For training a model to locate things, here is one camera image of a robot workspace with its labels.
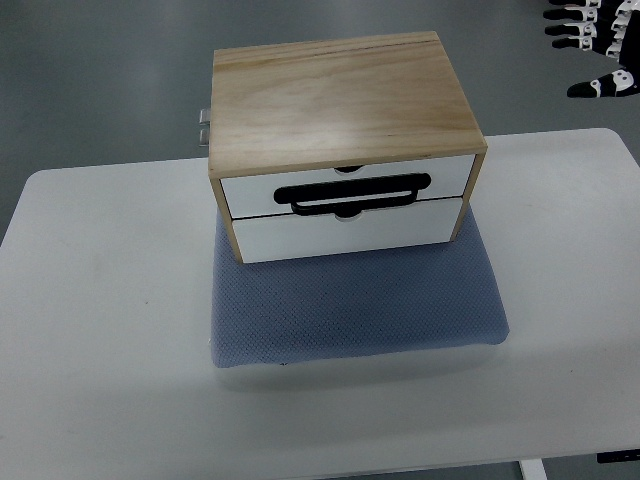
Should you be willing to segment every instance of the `drawer pull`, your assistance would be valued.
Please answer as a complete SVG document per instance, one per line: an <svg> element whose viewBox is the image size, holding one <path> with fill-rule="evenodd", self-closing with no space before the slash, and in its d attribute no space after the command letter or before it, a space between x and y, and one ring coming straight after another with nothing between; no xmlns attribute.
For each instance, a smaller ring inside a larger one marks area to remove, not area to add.
<svg viewBox="0 0 640 480"><path fill-rule="evenodd" d="M341 182L313 183L278 188L273 199L291 204L293 213L302 216L333 213L342 218L358 215L363 210L403 207L416 201L418 192L431 184L428 173L410 173L390 177L363 178ZM402 195L368 198L335 203L301 205L304 202L326 202L332 199L403 193Z"/></svg>
<svg viewBox="0 0 640 480"><path fill-rule="evenodd" d="M362 165L354 165L353 167L334 168L334 170L338 173L346 174L346 173L355 173L361 168L362 168Z"/></svg>

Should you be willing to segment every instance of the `white drawer front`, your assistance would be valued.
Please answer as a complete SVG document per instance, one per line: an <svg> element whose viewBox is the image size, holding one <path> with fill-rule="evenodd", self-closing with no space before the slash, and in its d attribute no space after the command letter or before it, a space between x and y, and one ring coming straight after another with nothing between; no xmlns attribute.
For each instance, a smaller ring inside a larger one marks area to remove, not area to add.
<svg viewBox="0 0 640 480"><path fill-rule="evenodd" d="M223 178L222 188L232 218L291 213L289 204L280 205L273 200L273 193L280 187L407 173L428 173L431 176L431 184L419 192L418 200L455 197L461 196L464 192L474 158L474 155L461 155L365 165L356 172L348 174L338 173L333 168L328 168L306 172Z"/></svg>
<svg viewBox="0 0 640 480"><path fill-rule="evenodd" d="M447 242L462 200L368 210L348 220L335 215L248 218L233 229L245 263Z"/></svg>

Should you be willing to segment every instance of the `foam pad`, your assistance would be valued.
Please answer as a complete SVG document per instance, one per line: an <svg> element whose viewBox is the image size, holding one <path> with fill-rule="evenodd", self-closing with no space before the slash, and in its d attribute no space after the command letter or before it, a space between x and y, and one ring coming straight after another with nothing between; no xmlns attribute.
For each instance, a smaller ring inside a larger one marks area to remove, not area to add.
<svg viewBox="0 0 640 480"><path fill-rule="evenodd" d="M471 210L450 243L248 265L218 219L218 367L499 344L509 333Z"/></svg>

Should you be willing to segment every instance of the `drawer unit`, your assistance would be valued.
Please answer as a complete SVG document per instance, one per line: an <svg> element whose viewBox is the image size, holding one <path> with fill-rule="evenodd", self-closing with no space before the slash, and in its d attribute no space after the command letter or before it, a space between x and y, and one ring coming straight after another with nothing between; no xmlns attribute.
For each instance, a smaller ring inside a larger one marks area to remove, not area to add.
<svg viewBox="0 0 640 480"><path fill-rule="evenodd" d="M251 263L454 240L486 143L424 32L216 51L209 149Z"/></svg>

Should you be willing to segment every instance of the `concrete floor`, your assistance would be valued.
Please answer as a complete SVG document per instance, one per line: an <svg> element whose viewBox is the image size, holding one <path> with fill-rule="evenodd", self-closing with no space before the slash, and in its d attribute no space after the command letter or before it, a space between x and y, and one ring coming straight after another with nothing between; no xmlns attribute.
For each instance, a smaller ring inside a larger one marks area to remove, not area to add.
<svg viewBox="0 0 640 480"><path fill-rule="evenodd" d="M485 135L607 127L640 159L640 95L569 99L617 68L544 35L538 0L207 0L0 5L0 238L42 169L206 156L214 49L435 30ZM640 463L545 461L551 480L637 479ZM517 464L374 476L521 478Z"/></svg>

